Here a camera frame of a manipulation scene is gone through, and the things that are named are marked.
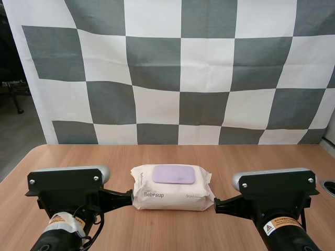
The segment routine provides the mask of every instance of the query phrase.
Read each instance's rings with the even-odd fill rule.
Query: wet wipes package
[[[134,167],[133,205],[137,209],[203,211],[214,203],[211,174],[193,165]]]

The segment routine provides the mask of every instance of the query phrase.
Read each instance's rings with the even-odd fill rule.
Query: white wall
[[[333,115],[331,116],[327,126],[325,138],[335,144],[335,111],[333,112]]]

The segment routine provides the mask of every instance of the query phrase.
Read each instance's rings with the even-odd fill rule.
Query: yellow warning label
[[[78,217],[76,217],[75,219],[79,222],[80,226],[82,226],[82,229],[83,229],[84,226],[85,226],[85,222],[82,219],[78,218]]]
[[[276,229],[279,227],[288,226],[288,225],[299,226],[302,228],[299,222],[297,222],[295,219],[290,218],[290,217],[278,217],[278,218],[271,220],[271,222]]]
[[[60,223],[60,222],[65,222],[65,220],[62,217],[57,215],[50,220],[49,225],[55,224],[55,223]]]
[[[297,222],[295,219],[291,217],[278,217],[278,218],[274,218],[273,220],[267,222],[264,225],[264,231],[267,234],[267,236],[269,236],[276,229],[282,226],[288,226],[288,225],[298,226],[302,228],[299,222]]]
[[[82,228],[84,228],[85,222],[82,219],[78,218],[78,217],[76,217],[75,219],[79,222],[80,226]],[[60,222],[66,222],[66,221],[62,217],[60,217],[59,215],[57,215],[57,216],[53,217],[50,220],[49,225],[55,224],[55,223],[60,223]]]

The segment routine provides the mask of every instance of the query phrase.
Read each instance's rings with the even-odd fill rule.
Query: black cable
[[[80,209],[82,209],[82,208],[83,208],[83,209],[90,210],[90,211],[93,211],[93,212],[96,212],[97,215],[100,216],[100,221],[97,222],[97,223],[95,223],[95,222],[93,223],[93,224],[95,224],[95,225],[100,224],[100,226],[99,226],[98,230],[96,231],[96,233],[94,234],[94,236],[93,236],[92,238],[91,238],[90,236],[86,236],[86,237],[84,237],[84,239],[88,239],[88,242],[86,242],[86,243],[83,245],[83,251],[87,251],[87,250],[92,246],[92,244],[95,242],[95,240],[98,238],[100,232],[102,231],[102,229],[103,229],[103,227],[104,227],[104,224],[105,224],[105,217],[104,217],[104,213],[102,212],[102,210],[101,210],[99,207],[97,207],[97,206],[93,206],[93,205],[82,205],[82,206],[78,207],[78,208],[74,211],[72,217],[75,218],[77,212],[78,212]]]

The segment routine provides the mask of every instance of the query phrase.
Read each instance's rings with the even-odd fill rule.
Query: round hole
[[[325,182],[324,186],[333,194],[335,194],[335,183],[331,181]]]
[[[45,244],[43,246],[40,247],[39,251],[48,251],[50,249],[50,245],[49,244]]]

